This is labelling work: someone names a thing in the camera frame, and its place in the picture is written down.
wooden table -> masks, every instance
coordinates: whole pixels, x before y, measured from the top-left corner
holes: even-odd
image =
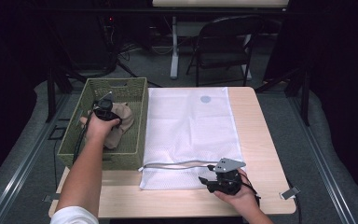
[[[153,0],[154,7],[287,7],[289,0]]]
[[[293,199],[283,200],[279,192],[289,189],[269,129],[253,89],[228,88],[241,152],[247,174],[261,196],[266,214],[292,214]],[[68,174],[65,169],[57,192]],[[138,171],[103,171],[99,218],[129,217],[231,217],[239,214],[207,189],[141,190]],[[48,214],[53,215],[58,201]]]

blue dot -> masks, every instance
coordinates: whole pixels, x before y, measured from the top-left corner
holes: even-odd
[[[210,96],[201,96],[201,101],[205,104],[208,104],[209,102],[211,102],[211,97]]]

table leg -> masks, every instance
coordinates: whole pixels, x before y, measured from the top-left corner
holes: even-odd
[[[248,41],[251,39],[251,36],[250,35],[247,35],[245,37],[245,40],[243,41],[243,45],[245,45],[246,43],[248,43]],[[243,64],[241,65],[241,68],[242,68],[242,72],[243,72],[243,75],[245,76],[245,71],[246,71],[246,66],[248,66],[248,64]],[[251,81],[252,80],[252,75],[251,75],[251,70],[249,69],[248,71],[248,76],[246,77],[246,80],[247,81]]]
[[[172,63],[171,63],[171,79],[178,78],[178,36],[176,33],[176,17],[172,17]]]

human arm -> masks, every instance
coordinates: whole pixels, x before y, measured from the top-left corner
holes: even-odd
[[[56,212],[68,206],[80,206],[98,216],[102,185],[103,142],[118,119],[103,121],[91,115],[87,142],[62,187]]]
[[[242,182],[248,183],[246,173],[242,169],[238,169],[238,172],[241,174]],[[220,191],[215,191],[214,195],[220,200],[231,204],[250,224],[272,223],[258,207],[255,194],[245,186],[242,186],[235,195],[227,195]]]

white table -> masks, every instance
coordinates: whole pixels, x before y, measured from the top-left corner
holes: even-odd
[[[288,2],[289,0],[153,0],[153,7],[250,7],[257,9],[285,9]],[[176,17],[173,17],[171,79],[178,78],[179,54],[177,48],[177,25]]]

